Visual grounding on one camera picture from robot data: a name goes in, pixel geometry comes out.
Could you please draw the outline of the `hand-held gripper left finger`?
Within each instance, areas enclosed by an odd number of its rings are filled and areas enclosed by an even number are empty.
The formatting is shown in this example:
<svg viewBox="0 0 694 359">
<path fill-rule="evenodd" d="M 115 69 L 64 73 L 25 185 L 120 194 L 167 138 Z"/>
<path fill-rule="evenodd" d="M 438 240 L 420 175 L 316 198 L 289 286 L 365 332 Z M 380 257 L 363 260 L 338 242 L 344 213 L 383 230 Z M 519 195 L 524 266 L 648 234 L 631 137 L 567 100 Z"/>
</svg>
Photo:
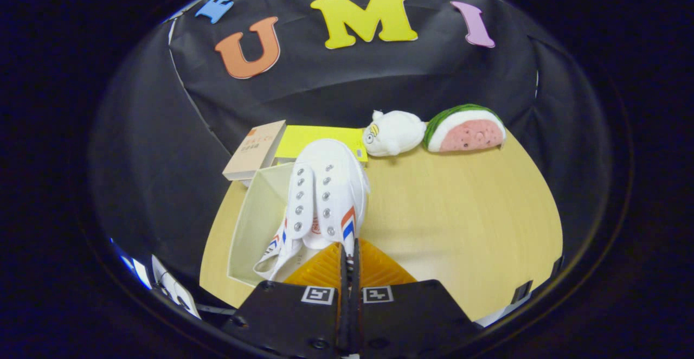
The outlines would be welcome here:
<svg viewBox="0 0 694 359">
<path fill-rule="evenodd" d="M 263 357 L 339 358 L 349 340 L 349 275 L 335 243 L 299 270 L 301 285 L 264 280 L 223 325 L 223 332 Z"/>
</svg>

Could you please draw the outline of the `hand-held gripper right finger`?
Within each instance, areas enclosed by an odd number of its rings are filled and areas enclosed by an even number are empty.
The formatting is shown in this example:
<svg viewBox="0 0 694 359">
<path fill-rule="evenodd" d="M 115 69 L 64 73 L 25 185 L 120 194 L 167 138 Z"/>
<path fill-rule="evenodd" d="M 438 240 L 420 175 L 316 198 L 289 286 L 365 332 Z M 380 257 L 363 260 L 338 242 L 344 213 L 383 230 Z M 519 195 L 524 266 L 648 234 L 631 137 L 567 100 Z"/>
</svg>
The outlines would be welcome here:
<svg viewBox="0 0 694 359">
<path fill-rule="evenodd" d="M 357 243 L 350 351 L 361 358 L 430 358 L 480 332 L 438 280 L 416 280 L 377 246 Z"/>
</svg>

